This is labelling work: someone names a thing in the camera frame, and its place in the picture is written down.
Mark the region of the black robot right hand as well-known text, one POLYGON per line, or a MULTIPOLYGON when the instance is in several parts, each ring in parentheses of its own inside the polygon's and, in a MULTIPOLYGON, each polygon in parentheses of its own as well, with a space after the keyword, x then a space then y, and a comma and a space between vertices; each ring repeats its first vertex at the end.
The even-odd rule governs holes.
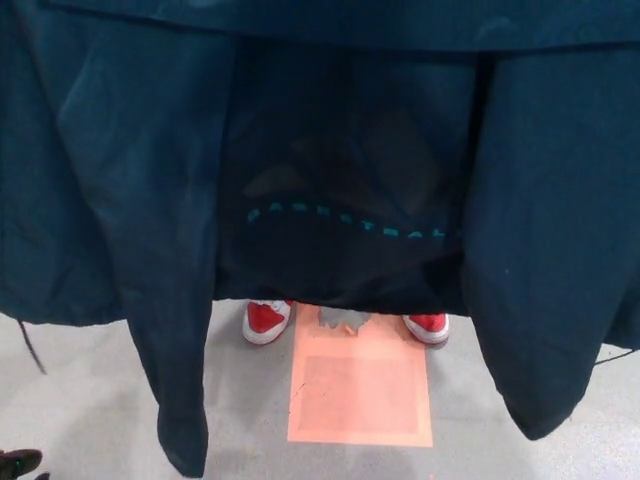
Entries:
POLYGON ((1 480, 18 479, 37 470, 43 455, 39 450, 24 449, 1 452, 1 480))

